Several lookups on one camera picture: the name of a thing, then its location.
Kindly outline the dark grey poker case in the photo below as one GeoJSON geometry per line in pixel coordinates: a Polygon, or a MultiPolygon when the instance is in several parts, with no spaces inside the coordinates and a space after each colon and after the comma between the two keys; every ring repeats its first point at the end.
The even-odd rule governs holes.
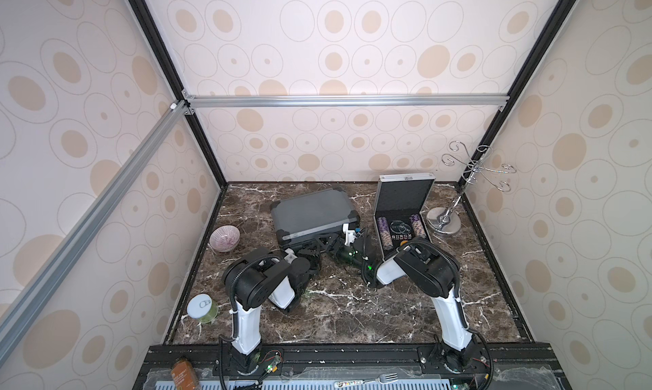
{"type": "Polygon", "coordinates": [[[342,225],[360,225],[360,216],[340,187],[294,196],[271,205],[278,245],[293,247],[316,235],[342,232],[342,225]]]}

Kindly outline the silver aluminium poker case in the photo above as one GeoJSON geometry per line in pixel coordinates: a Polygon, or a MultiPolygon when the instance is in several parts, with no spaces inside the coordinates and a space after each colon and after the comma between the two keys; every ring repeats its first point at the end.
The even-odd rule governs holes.
{"type": "MultiPolygon", "coordinates": [[[[404,242],[414,238],[410,216],[419,214],[427,200],[436,176],[432,173],[381,175],[375,200],[375,227],[380,240],[377,219],[385,217],[390,225],[393,249],[386,251],[380,241],[383,259],[388,259],[404,242]]],[[[426,224],[421,216],[425,231],[426,224]]]]}

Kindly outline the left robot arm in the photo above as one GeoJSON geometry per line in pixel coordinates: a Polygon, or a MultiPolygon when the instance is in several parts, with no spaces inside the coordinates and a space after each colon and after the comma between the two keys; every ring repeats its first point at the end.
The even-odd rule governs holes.
{"type": "Polygon", "coordinates": [[[301,303],[310,281],[319,274],[322,245],[270,250],[258,247],[232,262],[223,273],[233,317],[229,354],[238,372],[253,373],[261,359],[261,307],[270,301],[290,313],[301,303]]]}

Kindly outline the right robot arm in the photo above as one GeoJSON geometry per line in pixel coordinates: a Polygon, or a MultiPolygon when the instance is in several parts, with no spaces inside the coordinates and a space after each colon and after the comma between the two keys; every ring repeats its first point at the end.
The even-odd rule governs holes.
{"type": "Polygon", "coordinates": [[[347,235],[328,235],[321,251],[335,261],[351,264],[360,270],[364,284],[369,288],[381,288],[407,277],[427,295],[436,310],[441,327],[441,339],[426,357],[440,359],[448,371],[459,374],[470,368],[473,361],[488,357],[489,350],[484,337],[470,329],[460,296],[460,266],[452,254],[416,237],[403,242],[392,250],[384,260],[370,254],[367,243],[370,237],[365,230],[347,235]]]}

